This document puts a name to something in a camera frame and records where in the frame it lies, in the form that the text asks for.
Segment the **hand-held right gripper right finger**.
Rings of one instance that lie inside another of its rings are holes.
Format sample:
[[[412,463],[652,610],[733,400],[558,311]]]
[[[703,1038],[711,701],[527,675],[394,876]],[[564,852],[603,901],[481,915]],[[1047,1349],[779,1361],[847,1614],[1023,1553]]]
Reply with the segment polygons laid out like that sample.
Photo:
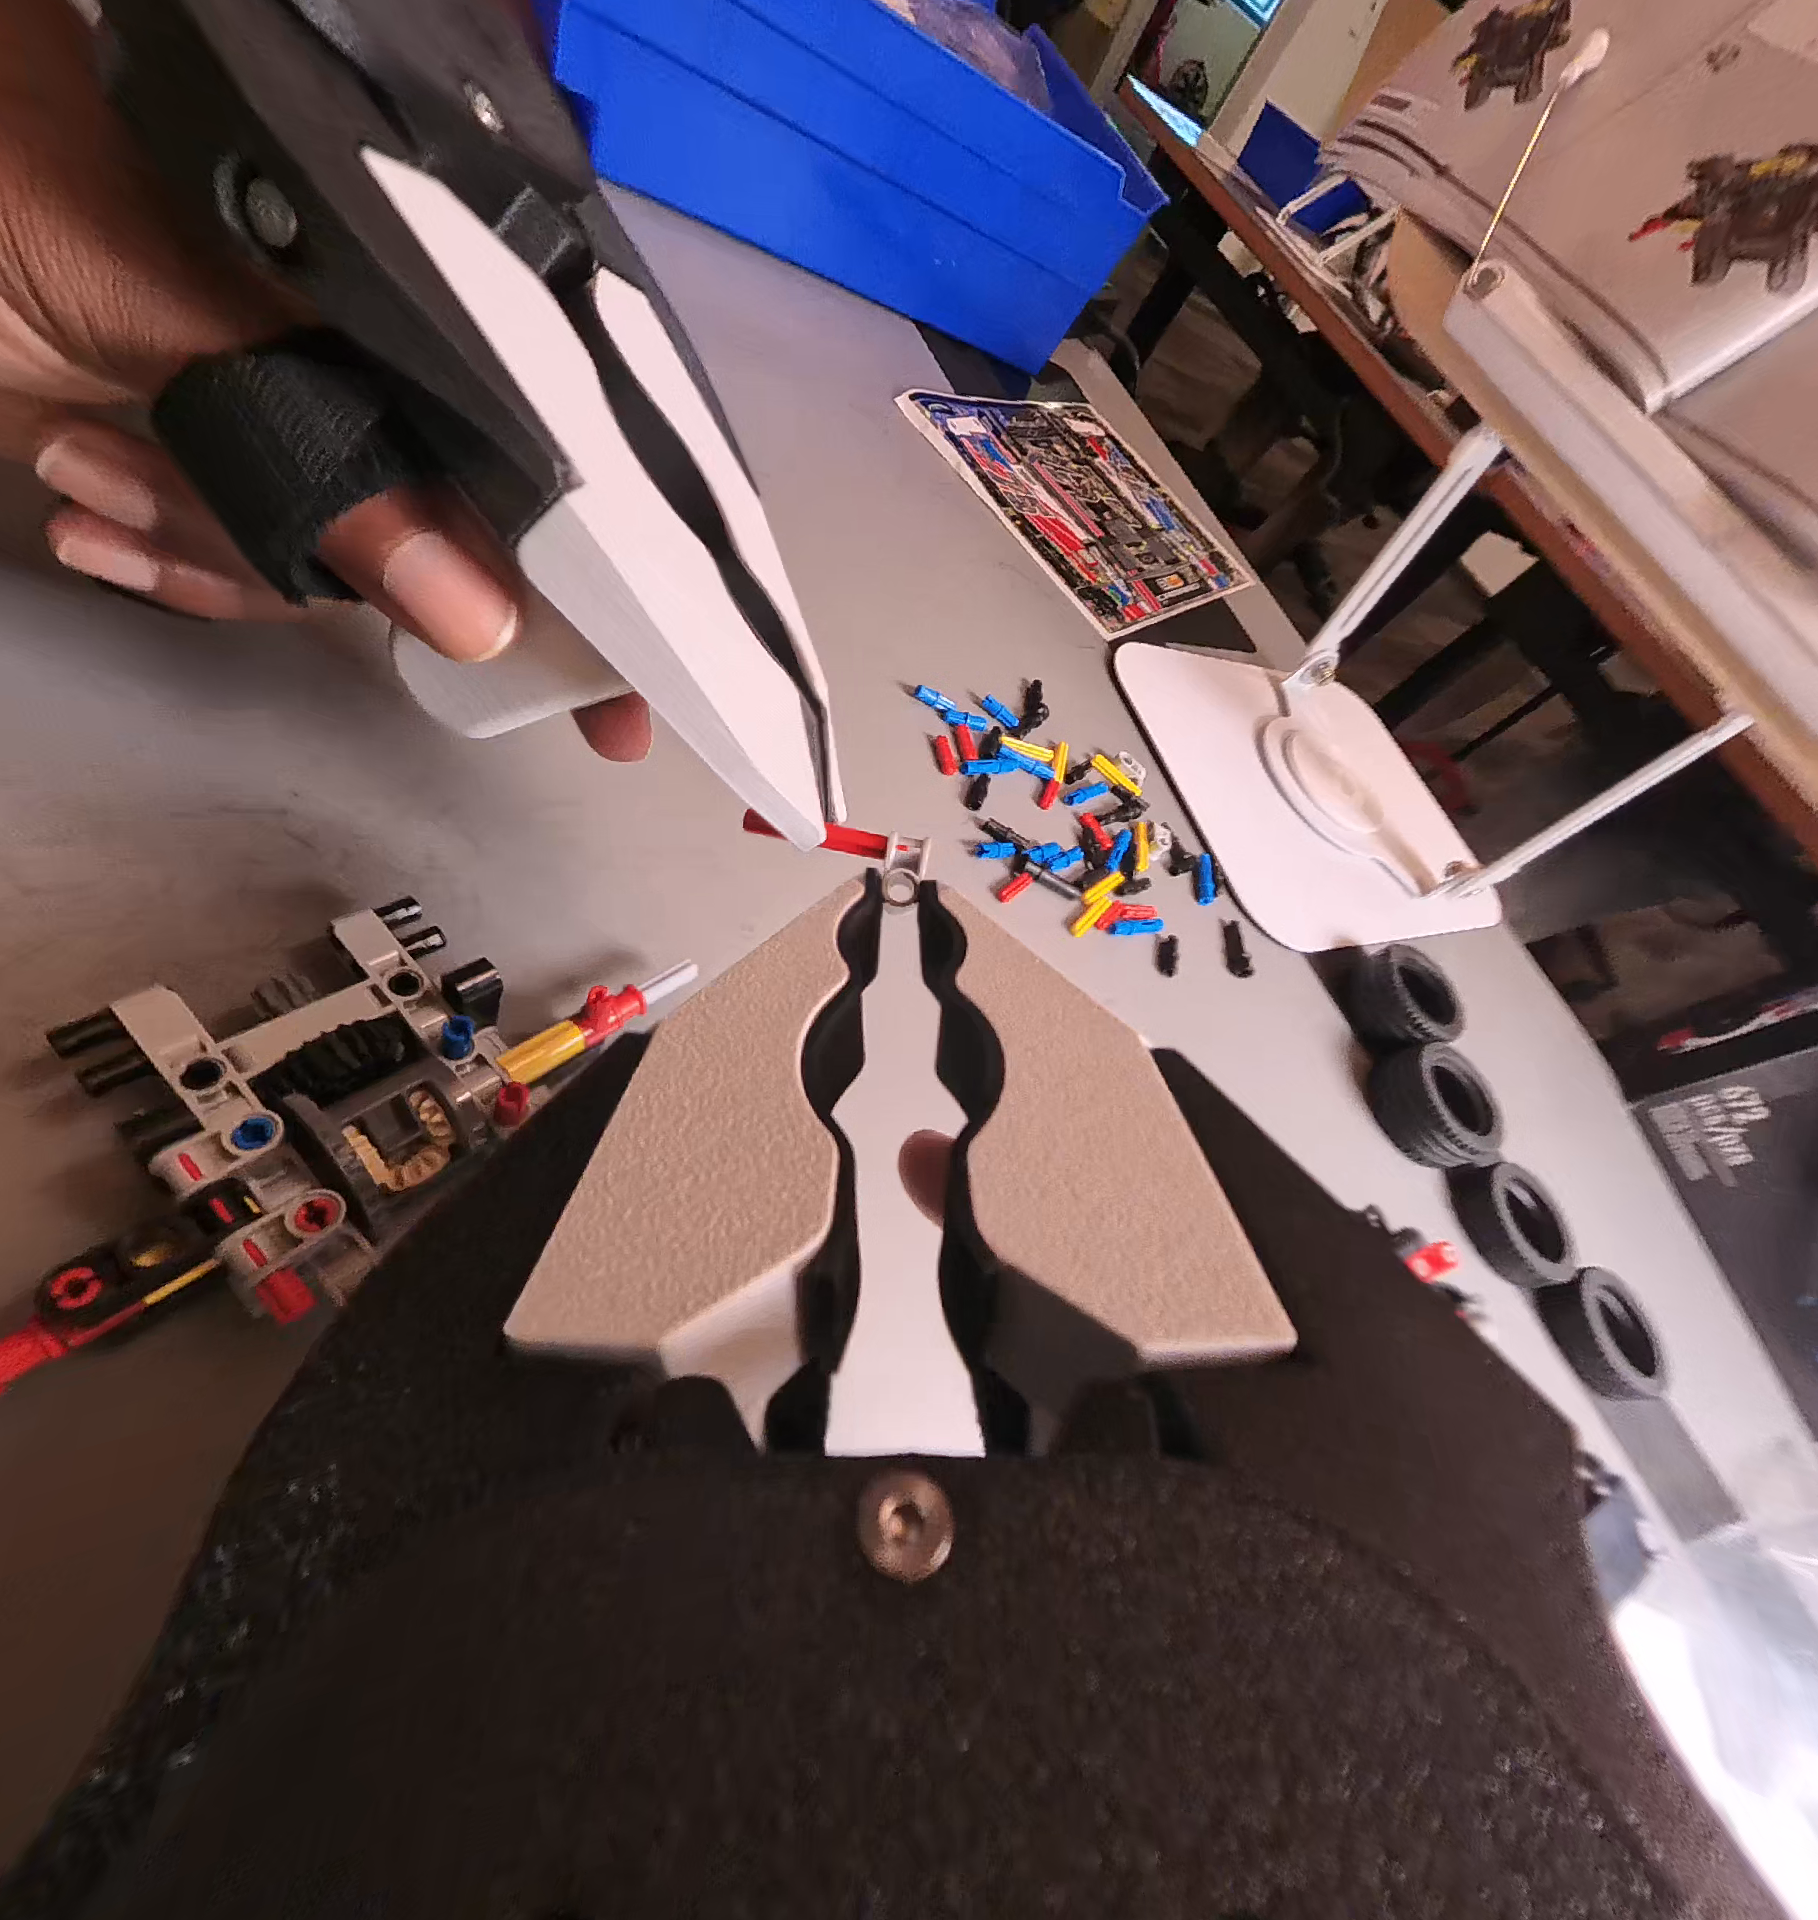
[[[1149,1040],[945,884],[917,906],[945,1172],[945,1326],[984,1450],[1111,1384],[1289,1357],[1296,1329]]]

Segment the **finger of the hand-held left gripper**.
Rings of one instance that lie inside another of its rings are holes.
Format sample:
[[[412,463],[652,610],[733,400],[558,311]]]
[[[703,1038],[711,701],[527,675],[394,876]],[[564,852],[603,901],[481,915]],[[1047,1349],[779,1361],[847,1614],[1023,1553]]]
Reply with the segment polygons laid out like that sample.
[[[847,796],[826,675],[760,492],[709,376],[673,316],[663,313],[648,286],[614,267],[598,267],[591,306],[614,363],[648,401],[652,424],[664,444],[678,448],[670,461],[678,477],[661,477],[659,485],[674,498],[680,514],[704,540],[739,611],[798,690],[823,816],[841,825],[847,821]]]
[[[551,291],[450,187],[362,161],[564,457],[558,502],[516,545],[530,587],[749,809],[817,839],[830,822],[798,690],[659,485],[678,448],[599,335],[591,280],[612,265]]]

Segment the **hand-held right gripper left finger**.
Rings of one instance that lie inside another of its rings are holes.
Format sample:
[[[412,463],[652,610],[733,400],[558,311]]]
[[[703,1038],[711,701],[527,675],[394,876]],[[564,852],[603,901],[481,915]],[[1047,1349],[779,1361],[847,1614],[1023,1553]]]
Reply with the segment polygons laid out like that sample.
[[[771,1450],[826,1449],[862,1290],[855,1154],[870,884],[841,886],[663,1020],[505,1337],[714,1380]]]

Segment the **red lego axle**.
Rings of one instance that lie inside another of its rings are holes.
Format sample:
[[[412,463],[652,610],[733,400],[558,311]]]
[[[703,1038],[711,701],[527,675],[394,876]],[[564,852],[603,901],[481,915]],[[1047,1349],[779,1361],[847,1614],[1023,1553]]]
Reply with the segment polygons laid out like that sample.
[[[749,809],[741,816],[741,827],[746,834],[760,836],[773,841],[785,841],[798,849],[826,849],[851,858],[862,858],[870,863],[889,865],[893,837],[886,834],[874,834],[868,828],[847,827],[847,825],[827,825],[823,827],[817,839],[796,839],[779,831],[771,821],[758,814],[754,809]]]

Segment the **grey lego gearbox assembly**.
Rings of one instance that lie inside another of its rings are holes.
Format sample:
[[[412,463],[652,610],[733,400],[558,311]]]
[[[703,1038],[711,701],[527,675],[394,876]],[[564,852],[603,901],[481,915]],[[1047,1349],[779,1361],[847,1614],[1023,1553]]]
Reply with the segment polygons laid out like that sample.
[[[347,1309],[442,1196],[701,975],[598,981],[508,1040],[501,970],[435,972],[447,936],[418,898],[335,916],[326,948],[321,979],[272,975],[226,1034],[164,984],[46,1033],[82,1093],[153,1095],[115,1133],[159,1209],[41,1277],[0,1337],[0,1396],[220,1290],[275,1328]]]

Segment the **pile of coloured lego pins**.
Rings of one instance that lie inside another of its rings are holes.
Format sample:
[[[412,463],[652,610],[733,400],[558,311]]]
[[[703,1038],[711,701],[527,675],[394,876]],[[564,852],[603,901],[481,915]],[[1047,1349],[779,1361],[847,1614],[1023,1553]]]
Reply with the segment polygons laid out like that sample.
[[[1179,974],[1183,930],[1208,915],[1225,972],[1254,975],[1225,865],[1163,809],[1147,757],[1080,747],[1039,679],[1015,699],[952,699],[925,682],[903,690],[919,708],[931,767],[961,809],[961,852],[986,874],[994,904],[1033,895],[1068,937],[1138,942],[1168,979]]]

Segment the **lego car chassis assembly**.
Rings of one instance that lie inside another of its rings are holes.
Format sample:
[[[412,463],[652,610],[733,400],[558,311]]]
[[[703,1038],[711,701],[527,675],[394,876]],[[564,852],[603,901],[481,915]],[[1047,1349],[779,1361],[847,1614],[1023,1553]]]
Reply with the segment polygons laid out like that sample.
[[[1460,1256],[1447,1238],[1424,1236],[1421,1228],[1394,1224],[1378,1209],[1365,1213],[1367,1220],[1391,1244],[1397,1260],[1430,1291],[1445,1299],[1459,1316],[1469,1316],[1472,1296],[1459,1284]]]

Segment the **lego sticker sheet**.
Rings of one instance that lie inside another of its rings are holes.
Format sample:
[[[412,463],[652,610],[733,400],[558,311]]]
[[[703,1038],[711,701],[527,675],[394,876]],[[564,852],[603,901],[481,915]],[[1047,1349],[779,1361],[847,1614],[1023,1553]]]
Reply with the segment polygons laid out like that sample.
[[[897,410],[1107,638],[1257,581],[1087,401],[912,389]]]

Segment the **lego set box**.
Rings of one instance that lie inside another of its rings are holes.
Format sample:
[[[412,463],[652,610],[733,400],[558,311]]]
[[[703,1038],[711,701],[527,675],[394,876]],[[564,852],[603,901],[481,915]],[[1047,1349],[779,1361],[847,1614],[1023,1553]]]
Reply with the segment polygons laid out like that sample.
[[[1818,1438],[1818,1011],[1722,1033],[1673,1028],[1622,1081]]]

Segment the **lego instruction booklet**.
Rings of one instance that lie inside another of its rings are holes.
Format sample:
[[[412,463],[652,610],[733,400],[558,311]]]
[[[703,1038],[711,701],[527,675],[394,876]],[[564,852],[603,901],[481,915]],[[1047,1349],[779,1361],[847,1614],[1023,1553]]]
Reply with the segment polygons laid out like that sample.
[[[1464,252],[1501,218],[1818,618],[1818,1],[1464,5],[1324,164]]]

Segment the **person's left hand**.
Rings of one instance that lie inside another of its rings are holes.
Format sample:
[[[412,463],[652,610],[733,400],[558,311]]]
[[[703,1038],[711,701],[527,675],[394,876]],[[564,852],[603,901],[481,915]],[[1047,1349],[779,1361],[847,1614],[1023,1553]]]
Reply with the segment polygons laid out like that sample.
[[[59,496],[53,557],[192,618],[297,618],[124,424],[188,363],[294,324],[247,267],[174,228],[82,14],[0,5],[0,461]]]

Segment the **blue plastic bin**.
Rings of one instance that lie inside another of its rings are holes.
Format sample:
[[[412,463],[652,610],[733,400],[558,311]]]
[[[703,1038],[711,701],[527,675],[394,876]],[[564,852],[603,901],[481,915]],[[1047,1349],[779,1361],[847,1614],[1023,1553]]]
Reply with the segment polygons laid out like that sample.
[[[981,156],[994,184],[964,187],[964,207],[1078,301],[1168,201],[1065,59],[983,6],[749,5]]]
[[[546,5],[595,172],[1039,372],[1080,304],[994,238],[994,170],[752,5]]]

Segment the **white book stand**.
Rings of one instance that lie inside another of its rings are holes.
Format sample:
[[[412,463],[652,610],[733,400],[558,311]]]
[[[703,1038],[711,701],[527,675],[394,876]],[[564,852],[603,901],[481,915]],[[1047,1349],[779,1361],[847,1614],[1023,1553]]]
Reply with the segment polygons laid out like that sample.
[[[1293,667],[1147,640],[1113,653],[1233,895],[1306,955],[1495,925],[1503,886],[1748,734],[1818,805],[1818,568],[1705,475],[1515,263],[1479,254],[1450,292],[1441,335],[1441,363],[1467,376],[1479,421]],[[1501,464],[1594,545],[1606,581],[1703,679],[1712,716],[1481,860],[1337,667],[1365,614]]]

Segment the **wooden edged side table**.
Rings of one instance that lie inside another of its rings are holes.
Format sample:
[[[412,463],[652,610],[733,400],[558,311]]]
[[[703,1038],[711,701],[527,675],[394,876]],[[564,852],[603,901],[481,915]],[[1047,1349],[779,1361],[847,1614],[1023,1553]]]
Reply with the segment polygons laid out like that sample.
[[[1306,311],[1402,433],[1441,467],[1469,426],[1467,417],[1454,417],[1443,401],[1427,397],[1391,368],[1355,321],[1354,304],[1330,291],[1286,244],[1257,191],[1234,173],[1230,161],[1203,152],[1203,132],[1194,121],[1168,109],[1133,78],[1122,86],[1118,109],[1152,139],[1155,176],[1163,184],[1181,180],[1158,223],[1168,231],[1168,252],[1181,260],[1183,272],[1205,284],[1205,267],[1221,265],[1221,236],[1234,236],[1281,296]],[[1722,747],[1722,757],[1818,867],[1816,734],[1712,635],[1707,622],[1659,578],[1655,558],[1447,339],[1443,313],[1462,272],[1459,254],[1422,225],[1395,223],[1388,265],[1402,326],[1441,370],[1460,409],[1495,426],[1513,451],[1481,479],[1481,489],[1498,500],[1523,540],[1559,572],[1682,716],[1703,726],[1724,711],[1751,714],[1751,728]]]

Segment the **clear plastic bag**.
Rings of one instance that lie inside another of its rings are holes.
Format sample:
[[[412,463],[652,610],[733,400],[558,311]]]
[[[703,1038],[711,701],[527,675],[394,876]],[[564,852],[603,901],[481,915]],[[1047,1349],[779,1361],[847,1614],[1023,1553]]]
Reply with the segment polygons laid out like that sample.
[[[1695,1785],[1789,1915],[1818,1915],[1818,1445],[1761,1450],[1696,1532],[1594,1473],[1617,1646]]]

